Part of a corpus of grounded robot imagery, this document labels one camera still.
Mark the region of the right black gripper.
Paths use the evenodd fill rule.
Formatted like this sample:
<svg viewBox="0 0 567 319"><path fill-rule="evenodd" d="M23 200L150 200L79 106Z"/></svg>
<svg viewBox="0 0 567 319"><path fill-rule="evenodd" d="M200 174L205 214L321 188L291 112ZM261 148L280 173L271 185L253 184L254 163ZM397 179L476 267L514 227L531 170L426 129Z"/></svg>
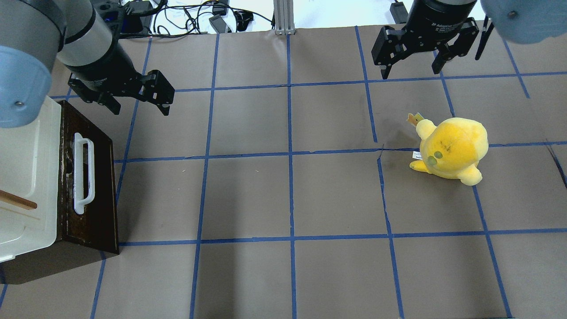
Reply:
<svg viewBox="0 0 567 319"><path fill-rule="evenodd" d="M402 29L383 26L377 34L371 56L381 78L388 79L392 66L413 53L438 48L432 63L434 74L441 73L453 58L466 56L479 33L469 14L469 0L414 0ZM448 45L455 36L455 42Z"/></svg>

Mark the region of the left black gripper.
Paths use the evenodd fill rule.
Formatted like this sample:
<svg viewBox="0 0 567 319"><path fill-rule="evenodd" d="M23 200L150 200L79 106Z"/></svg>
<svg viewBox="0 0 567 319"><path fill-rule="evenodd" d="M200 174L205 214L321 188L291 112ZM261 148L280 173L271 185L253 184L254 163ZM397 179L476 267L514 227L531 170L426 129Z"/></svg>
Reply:
<svg viewBox="0 0 567 319"><path fill-rule="evenodd" d="M159 70L142 74L130 66L69 66L68 85L85 103L103 105L119 115L121 105L115 97L133 97L155 105L167 117L175 89Z"/></svg>

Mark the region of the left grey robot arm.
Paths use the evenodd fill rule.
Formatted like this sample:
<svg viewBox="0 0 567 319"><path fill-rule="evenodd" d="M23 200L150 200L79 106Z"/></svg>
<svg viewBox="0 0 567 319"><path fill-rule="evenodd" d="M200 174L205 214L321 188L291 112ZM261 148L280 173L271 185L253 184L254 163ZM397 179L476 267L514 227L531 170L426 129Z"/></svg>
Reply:
<svg viewBox="0 0 567 319"><path fill-rule="evenodd" d="M159 70L137 71L115 32L89 0L3 0L0 14L2 128L28 125L39 115L59 61L84 103L118 115L118 97L170 113L175 89Z"/></svg>

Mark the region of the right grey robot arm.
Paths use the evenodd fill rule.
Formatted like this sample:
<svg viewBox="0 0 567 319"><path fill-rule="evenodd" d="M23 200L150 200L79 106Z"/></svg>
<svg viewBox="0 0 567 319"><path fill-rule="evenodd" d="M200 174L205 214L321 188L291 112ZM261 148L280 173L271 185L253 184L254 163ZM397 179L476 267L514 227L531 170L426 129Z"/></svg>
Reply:
<svg viewBox="0 0 567 319"><path fill-rule="evenodd" d="M482 28L470 16L475 0L415 0L402 29L381 28L371 49L374 65L387 79L392 66L415 53L437 52L434 74L448 61L466 56L481 37L475 59L482 56L493 31L508 42L540 43L566 32L564 0L482 0Z"/></svg>

